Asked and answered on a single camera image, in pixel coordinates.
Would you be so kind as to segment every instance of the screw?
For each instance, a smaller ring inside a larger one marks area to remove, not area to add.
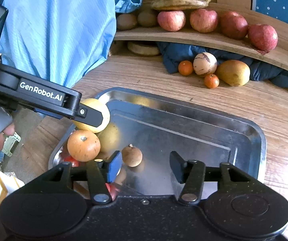
[[[104,203],[104,202],[107,202],[109,200],[109,196],[106,194],[97,194],[94,196],[94,200],[97,202]]]
[[[197,196],[195,194],[187,193],[187,194],[182,195],[181,199],[185,202],[194,202],[197,200]]]
[[[141,202],[142,202],[143,205],[148,205],[149,204],[149,201],[147,199],[142,199]]]

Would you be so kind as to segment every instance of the red tomato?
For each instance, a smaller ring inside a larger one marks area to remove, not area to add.
[[[79,166],[78,160],[74,159],[72,156],[65,157],[64,161],[71,162],[71,166],[72,167],[78,167]]]

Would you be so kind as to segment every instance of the kiwi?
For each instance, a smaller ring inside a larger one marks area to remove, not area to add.
[[[139,148],[129,144],[127,147],[122,149],[123,162],[129,167],[138,166],[143,159],[143,154]]]
[[[125,31],[133,29],[137,25],[136,16],[133,14],[121,14],[116,19],[117,29]]]
[[[142,11],[138,15],[137,21],[143,27],[157,26],[157,12],[150,9]]]

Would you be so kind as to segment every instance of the metal tray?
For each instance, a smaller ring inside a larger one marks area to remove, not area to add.
[[[135,168],[123,165],[116,182],[144,195],[178,195],[169,154],[177,151],[184,159],[197,159],[207,166],[230,162],[259,181],[264,180],[266,140],[254,122],[200,105],[124,88],[111,88],[96,96],[111,113],[111,123],[101,132],[111,139],[99,156],[129,144],[141,149],[143,161]],[[68,155],[67,139],[72,125],[49,160],[49,169]],[[216,191],[206,182],[202,198]]]

